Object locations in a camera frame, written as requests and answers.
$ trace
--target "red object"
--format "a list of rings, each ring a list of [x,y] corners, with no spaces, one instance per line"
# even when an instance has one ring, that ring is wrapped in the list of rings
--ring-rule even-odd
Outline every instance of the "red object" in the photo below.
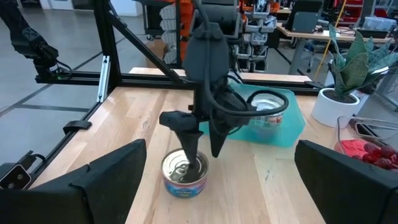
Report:
[[[389,159],[386,158],[380,158],[378,159],[374,165],[383,168],[383,169],[390,169],[392,168],[392,162]]]
[[[341,145],[343,146],[343,152],[347,156],[359,156],[363,157],[367,152],[364,150],[365,144],[368,143],[363,139],[355,140],[342,140]]]
[[[391,146],[382,146],[380,152],[381,157],[387,159],[396,154],[395,150]]]
[[[397,154],[391,156],[390,160],[391,160],[391,162],[392,162],[393,164],[395,164],[395,165],[398,166],[398,155],[397,155]]]
[[[377,162],[377,160],[379,160],[379,158],[375,155],[365,154],[365,155],[363,155],[362,160],[367,163],[373,164],[373,163]]]
[[[377,145],[375,145],[375,144],[373,144],[373,143],[366,143],[364,146],[363,146],[363,149],[367,152],[367,153],[369,153],[370,155],[375,155],[375,156],[377,156],[377,157],[380,157],[380,155],[381,155],[381,151],[380,151],[380,148],[379,148],[379,146],[377,146]]]
[[[375,9],[374,15],[377,17],[383,17],[383,18],[388,17],[387,12],[384,9]]]

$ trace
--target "wooden table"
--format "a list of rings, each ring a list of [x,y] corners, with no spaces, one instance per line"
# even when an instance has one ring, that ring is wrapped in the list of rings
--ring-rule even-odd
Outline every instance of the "wooden table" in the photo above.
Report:
[[[153,68],[133,68],[131,72],[161,75]],[[303,76],[250,73],[243,77],[309,80]],[[300,139],[329,146],[334,129],[317,123],[310,115],[315,97],[297,96],[297,101],[306,122]],[[126,223],[324,223],[295,166],[295,148],[227,140],[215,159],[208,136],[203,136],[198,148],[210,162],[208,185],[192,199],[171,196],[163,186],[160,163],[180,143],[169,128],[159,124],[158,118],[161,111],[187,111],[190,103],[192,92],[187,90],[116,88],[90,118],[92,127],[79,131],[32,187],[144,138],[146,166]]]
[[[305,41],[307,39],[312,39],[312,40],[329,40],[330,39],[328,30],[324,30],[323,32],[314,32],[313,34],[292,32],[292,31],[287,30],[285,27],[282,27],[281,22],[279,22],[277,24],[277,28],[281,33],[283,33],[287,37],[297,38],[296,48],[295,48],[295,51],[293,54],[292,63],[290,64],[290,68],[289,68],[289,75],[295,75],[297,73],[297,69],[300,64],[300,59],[301,59],[302,53],[304,51]],[[337,38],[337,41],[352,42],[355,39],[354,31],[347,32],[345,30],[344,34],[336,34],[336,38]],[[389,40],[391,40],[391,38],[384,38],[384,39],[373,38],[374,43],[386,43]]]
[[[279,9],[277,11],[278,14],[290,14],[292,10],[290,10],[288,7],[284,7],[283,9]]]

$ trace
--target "shelf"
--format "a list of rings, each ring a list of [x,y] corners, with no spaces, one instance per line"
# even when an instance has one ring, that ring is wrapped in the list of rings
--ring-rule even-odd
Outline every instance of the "shelf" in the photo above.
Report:
[[[346,5],[346,7],[360,7],[360,8],[362,8],[362,5],[361,4],[347,4]]]

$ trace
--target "tuna can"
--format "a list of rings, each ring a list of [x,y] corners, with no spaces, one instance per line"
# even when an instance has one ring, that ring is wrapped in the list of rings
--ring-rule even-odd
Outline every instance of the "tuna can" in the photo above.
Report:
[[[258,111],[271,110],[279,108],[284,104],[284,101],[272,94],[259,94],[255,96],[251,102],[252,106],[257,107]],[[272,128],[279,126],[282,122],[283,111],[268,116],[257,116],[252,119],[252,124],[257,128]]]
[[[162,161],[162,174],[167,191],[179,198],[192,198],[198,195],[206,185],[208,163],[206,156],[198,151],[197,175],[195,173],[193,180],[187,180],[184,177],[188,172],[189,161],[183,149],[169,152]]]

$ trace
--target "wooden tabletop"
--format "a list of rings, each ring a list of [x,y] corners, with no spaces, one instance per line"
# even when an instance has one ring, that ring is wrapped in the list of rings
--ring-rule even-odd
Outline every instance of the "wooden tabletop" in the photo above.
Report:
[[[285,34],[287,37],[297,37],[297,38],[306,38],[306,39],[313,39],[313,40],[329,40],[329,31],[324,30],[323,32],[314,32],[313,34],[306,34],[306,33],[299,33],[299,32],[291,32],[287,30],[285,27],[282,27],[282,23],[278,22],[277,28],[281,33]],[[355,39],[354,31],[346,32],[344,34],[337,34],[337,40],[340,41],[349,41],[352,42]],[[373,38],[374,43],[386,43],[387,41],[391,40],[391,38]]]
[[[138,71],[161,74],[151,68],[132,70]],[[308,79],[292,75],[252,75],[265,80]],[[310,115],[315,97],[297,96],[297,101],[306,122],[300,139],[330,146],[334,129],[317,123]],[[146,166],[126,223],[324,223],[295,166],[294,147],[286,149],[227,140],[215,159],[211,156],[208,136],[203,136],[198,149],[207,155],[210,163],[206,188],[191,199],[171,196],[162,183],[160,163],[166,153],[179,148],[180,143],[169,128],[159,124],[158,118],[161,111],[187,111],[191,103],[192,92],[187,90],[116,88],[90,118],[92,127],[79,131],[32,187],[144,138]]]
[[[288,7],[284,7],[283,9],[279,9],[277,13],[279,14],[290,14],[292,10],[290,10]]]

